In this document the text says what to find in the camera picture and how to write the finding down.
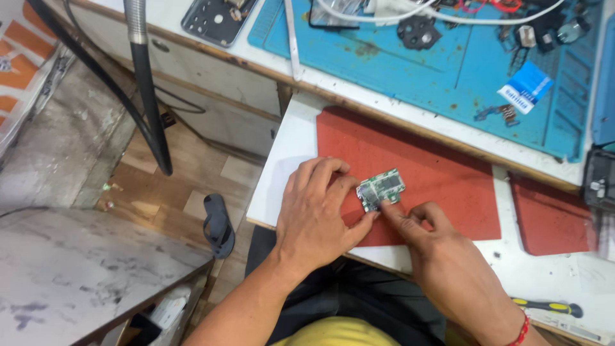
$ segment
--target finger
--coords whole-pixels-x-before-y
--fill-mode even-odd
[[[410,210],[410,215],[420,221],[427,220],[435,232],[441,233],[454,230],[448,217],[436,202],[419,204]]]
[[[374,224],[374,220],[380,215],[377,211],[367,212],[359,222],[355,223],[348,232],[346,233],[346,241],[347,244],[346,249],[350,250],[355,247],[365,236],[367,233],[371,231],[371,227]]]
[[[345,175],[344,177],[335,179],[335,182],[333,182],[327,191],[328,204],[335,208],[335,210],[339,210],[342,207],[342,203],[348,195],[348,192],[357,188],[357,186],[359,186],[359,180],[350,175]]]
[[[318,157],[318,158],[309,159],[299,164],[299,168],[297,168],[297,170],[295,171],[296,173],[295,190],[296,191],[301,191],[308,185],[308,182],[310,178],[312,177],[312,173],[314,173],[314,168],[316,168],[316,165],[318,165],[319,162],[326,160],[326,159],[327,158]]]
[[[286,183],[286,187],[284,188],[284,197],[288,196],[295,189],[295,179],[297,177],[297,172],[292,172],[288,177],[288,182]]]
[[[403,212],[391,204],[387,199],[380,203],[380,210],[391,225],[412,246],[420,247],[429,231],[421,227],[421,220],[413,215],[404,215]]]
[[[350,171],[350,165],[342,159],[327,158],[316,165],[314,173],[307,184],[309,191],[322,191],[327,190],[327,185],[331,180],[333,172],[348,173]]]

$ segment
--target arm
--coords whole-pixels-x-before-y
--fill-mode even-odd
[[[408,215],[387,201],[381,209],[408,243],[414,278],[438,310],[482,346],[506,346],[517,340],[523,312],[478,248],[453,228],[438,204],[421,204]],[[421,226],[424,220],[432,231]],[[549,346],[532,326],[522,345]]]
[[[371,230],[377,213],[365,214],[349,228],[340,208],[355,177],[340,159],[315,158],[300,164],[284,190],[277,220],[277,242],[267,259],[201,322],[185,346],[264,345],[286,296],[313,270],[352,249]]]

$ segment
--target yellow shirt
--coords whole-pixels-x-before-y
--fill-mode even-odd
[[[385,332],[353,317],[323,318],[272,346],[399,346]]]

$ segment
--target red silicone mat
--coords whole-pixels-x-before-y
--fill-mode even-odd
[[[579,196],[514,176],[510,186],[523,247],[529,254],[554,255],[595,249],[592,213]]]
[[[326,107],[316,128],[319,156],[344,159],[359,180],[396,167],[406,185],[399,203],[404,211],[435,201],[470,239],[500,239],[490,164],[341,107]],[[346,225],[364,215],[354,191],[341,212]],[[379,218],[358,246],[399,244],[403,239]]]

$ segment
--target blue silicone repair mat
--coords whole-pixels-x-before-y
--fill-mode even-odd
[[[579,162],[583,155],[601,8],[602,4],[589,7],[593,28],[586,36],[542,54],[537,47],[508,51],[510,46],[498,40],[496,26],[459,25],[449,30],[441,20],[435,27],[442,38],[433,47],[409,50],[397,37],[397,25],[361,23],[359,30],[339,32],[313,29],[307,22],[309,0],[293,0],[302,64],[570,162]],[[563,11],[569,19],[572,12],[571,4]],[[492,6],[475,15],[454,9],[442,13],[502,15]],[[290,58],[282,0],[265,0],[248,41]],[[497,91],[526,60],[554,80],[548,93],[527,115],[517,111],[517,125],[508,127],[502,114],[477,120],[485,118],[480,115],[490,107],[507,104]]]

